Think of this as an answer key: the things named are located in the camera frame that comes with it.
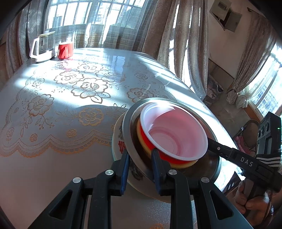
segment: white tablecloth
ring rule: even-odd
[[[183,103],[235,147],[210,110],[174,74],[150,56],[115,49],[76,49],[72,58],[28,60],[0,92],[0,206],[26,229],[73,177],[110,168],[111,139],[119,116],[144,98]],[[222,190],[236,166],[222,160]],[[130,185],[112,198],[113,229],[168,228],[170,204]]]

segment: glass kettle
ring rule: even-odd
[[[29,56],[36,62],[44,62],[55,56],[55,31],[38,35],[33,40]]]

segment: red mug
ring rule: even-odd
[[[73,42],[67,41],[59,44],[58,59],[64,60],[73,55]]]

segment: metal screw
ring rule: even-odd
[[[113,175],[114,174],[114,171],[111,170],[111,169],[108,169],[106,172],[105,172],[106,175]]]
[[[81,182],[81,178],[75,177],[75,178],[72,179],[72,181],[77,184],[77,183]]]
[[[202,181],[203,183],[208,183],[208,182],[210,181],[210,179],[207,178],[207,177],[202,177],[202,178],[201,178],[201,181]]]
[[[168,171],[168,173],[169,173],[170,175],[176,175],[176,174],[177,174],[177,171],[176,171],[175,169],[171,169],[171,170]]]

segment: chair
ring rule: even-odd
[[[256,153],[258,130],[258,121],[251,119],[246,122],[246,124],[232,138],[239,150],[251,156]]]

